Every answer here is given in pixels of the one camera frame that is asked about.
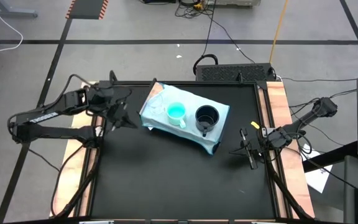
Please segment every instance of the black mug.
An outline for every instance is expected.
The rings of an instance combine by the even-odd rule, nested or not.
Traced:
[[[219,113],[213,106],[204,105],[197,109],[196,126],[206,136],[208,131],[214,129],[219,121]]]

